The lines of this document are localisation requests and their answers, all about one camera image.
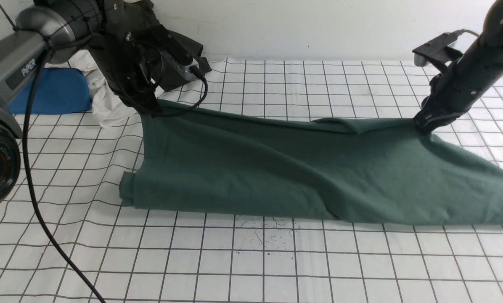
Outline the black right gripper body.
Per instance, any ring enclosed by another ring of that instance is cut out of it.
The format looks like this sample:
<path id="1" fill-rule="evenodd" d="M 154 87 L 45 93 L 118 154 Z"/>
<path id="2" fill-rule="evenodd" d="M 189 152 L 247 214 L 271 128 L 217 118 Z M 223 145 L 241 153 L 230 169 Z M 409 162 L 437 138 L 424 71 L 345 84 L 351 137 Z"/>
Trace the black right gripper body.
<path id="1" fill-rule="evenodd" d="M 422 109 L 413 117 L 415 128 L 426 135 L 453 123 L 467 113 L 499 77 L 497 57 L 463 56 L 433 81 Z"/>

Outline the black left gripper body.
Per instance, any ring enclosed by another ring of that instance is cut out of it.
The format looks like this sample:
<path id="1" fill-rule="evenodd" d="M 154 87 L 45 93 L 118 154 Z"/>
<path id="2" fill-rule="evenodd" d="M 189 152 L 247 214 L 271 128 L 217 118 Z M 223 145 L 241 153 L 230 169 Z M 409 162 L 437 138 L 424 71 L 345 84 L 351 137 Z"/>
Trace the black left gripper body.
<path id="1" fill-rule="evenodd" d="M 163 44 L 153 27 L 132 31 L 102 25 L 91 34 L 87 49 L 109 88 L 140 114 L 163 116 L 155 89 L 163 78 Z"/>

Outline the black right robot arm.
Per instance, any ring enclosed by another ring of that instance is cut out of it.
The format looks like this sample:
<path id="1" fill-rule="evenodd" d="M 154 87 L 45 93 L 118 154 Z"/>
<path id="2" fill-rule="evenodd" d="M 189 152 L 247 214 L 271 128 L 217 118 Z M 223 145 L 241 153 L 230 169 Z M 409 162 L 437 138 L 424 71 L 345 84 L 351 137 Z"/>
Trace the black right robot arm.
<path id="1" fill-rule="evenodd" d="M 413 50 L 414 64 L 431 64 L 438 75 L 413 117 L 416 129 L 429 134 L 467 113 L 503 76 L 503 0 L 489 9 L 482 32 L 465 52 L 452 47 L 464 29 L 446 32 Z"/>

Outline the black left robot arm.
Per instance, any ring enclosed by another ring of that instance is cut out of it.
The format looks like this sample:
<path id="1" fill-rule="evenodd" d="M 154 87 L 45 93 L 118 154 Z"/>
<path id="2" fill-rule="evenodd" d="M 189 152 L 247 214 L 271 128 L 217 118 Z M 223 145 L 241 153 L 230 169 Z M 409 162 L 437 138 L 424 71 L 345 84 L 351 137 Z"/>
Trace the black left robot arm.
<path id="1" fill-rule="evenodd" d="M 160 25 L 153 7 L 149 0 L 36 0 L 17 16 L 13 33 L 0 40 L 0 203 L 18 179 L 17 140 L 24 136 L 8 106 L 40 82 L 46 64 L 63 64 L 87 49 L 121 102 L 110 120 L 131 115 L 133 102 L 156 104 L 150 78 L 139 73 L 143 52 L 132 43 L 133 32 Z"/>

